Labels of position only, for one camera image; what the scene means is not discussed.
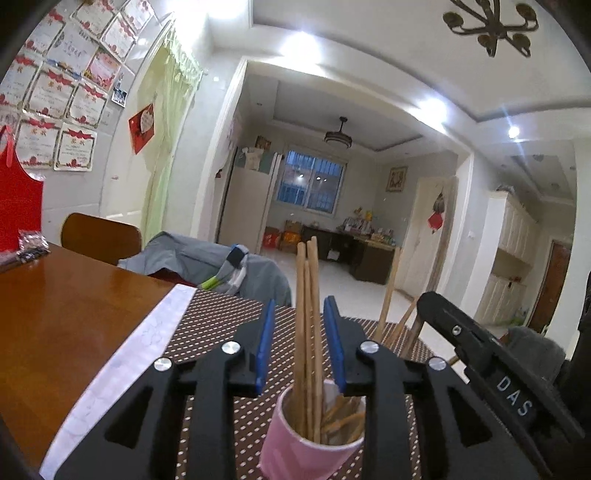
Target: wardrobe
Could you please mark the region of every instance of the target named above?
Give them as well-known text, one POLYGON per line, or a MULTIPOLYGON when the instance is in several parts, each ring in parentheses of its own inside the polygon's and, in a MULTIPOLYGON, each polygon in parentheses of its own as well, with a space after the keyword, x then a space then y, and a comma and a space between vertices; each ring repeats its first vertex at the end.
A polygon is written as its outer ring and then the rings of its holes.
POLYGON ((483 325, 508 325, 521 306, 539 226, 515 196, 492 192, 462 309, 483 325))

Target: curtain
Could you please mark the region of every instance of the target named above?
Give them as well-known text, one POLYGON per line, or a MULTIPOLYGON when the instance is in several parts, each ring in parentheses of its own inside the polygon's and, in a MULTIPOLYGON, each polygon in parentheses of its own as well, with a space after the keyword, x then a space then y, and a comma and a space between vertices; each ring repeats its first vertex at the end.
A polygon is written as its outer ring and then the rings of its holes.
POLYGON ((152 173, 142 208, 144 244, 162 230, 173 148, 202 76, 203 69, 183 51, 176 30, 171 27, 138 89, 140 105, 154 103, 155 125, 154 138, 142 150, 146 167, 152 173))

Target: wooden chair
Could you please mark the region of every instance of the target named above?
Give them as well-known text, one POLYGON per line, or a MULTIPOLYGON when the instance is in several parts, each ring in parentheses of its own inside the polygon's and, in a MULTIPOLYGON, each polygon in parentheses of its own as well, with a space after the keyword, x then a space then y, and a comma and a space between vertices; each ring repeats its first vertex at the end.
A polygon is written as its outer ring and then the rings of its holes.
POLYGON ((133 225, 71 213, 61 227, 61 245, 86 257, 117 265, 142 251, 142 234, 133 225))

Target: certificate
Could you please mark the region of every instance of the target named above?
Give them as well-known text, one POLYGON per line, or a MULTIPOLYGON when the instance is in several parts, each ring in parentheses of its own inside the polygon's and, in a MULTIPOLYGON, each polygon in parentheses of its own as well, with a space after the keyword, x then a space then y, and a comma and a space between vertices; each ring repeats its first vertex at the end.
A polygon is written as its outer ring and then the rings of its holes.
POLYGON ((129 0, 123 8, 123 16, 136 32, 140 32, 154 16, 152 5, 147 0, 129 0))
POLYGON ((124 61, 135 45, 137 39, 129 24, 123 20, 123 17, 119 14, 105 31, 102 40, 103 45, 105 45, 113 55, 121 61, 124 61))
POLYGON ((66 24, 64 17, 57 13, 54 8, 49 14, 39 23, 33 33, 27 39, 25 48, 36 51, 41 55, 46 55, 49 47, 56 39, 66 24))
POLYGON ((107 103, 107 94, 82 80, 66 118, 83 127, 97 128, 107 103))
POLYGON ((74 95, 76 81, 59 69, 44 65, 33 84, 33 92, 25 110, 64 118, 66 107, 74 95))
POLYGON ((82 4, 72 18, 78 20, 90 33, 100 37, 114 16, 115 7, 111 0, 95 0, 91 5, 82 4))
POLYGON ((100 48, 84 72, 84 76, 95 82, 99 87, 109 90, 120 68, 119 62, 109 55, 106 50, 100 48))
POLYGON ((60 133, 55 170, 90 171, 97 133, 64 124, 60 133))
POLYGON ((82 75, 99 46, 82 30, 66 25, 47 53, 60 67, 82 75))
POLYGON ((59 122, 23 115, 18 124, 17 156, 25 168, 51 168, 56 152, 59 122))
POLYGON ((40 63, 26 55, 17 55, 0 83, 0 105, 21 109, 40 63))

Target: white cloth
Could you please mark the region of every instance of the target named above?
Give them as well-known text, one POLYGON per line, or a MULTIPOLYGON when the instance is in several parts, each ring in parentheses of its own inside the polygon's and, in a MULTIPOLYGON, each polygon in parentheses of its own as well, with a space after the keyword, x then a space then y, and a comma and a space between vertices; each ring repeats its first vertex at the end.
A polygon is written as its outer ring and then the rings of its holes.
POLYGON ((60 465, 121 395, 164 353, 196 289, 176 285, 125 339, 61 425, 39 473, 53 480, 60 465))

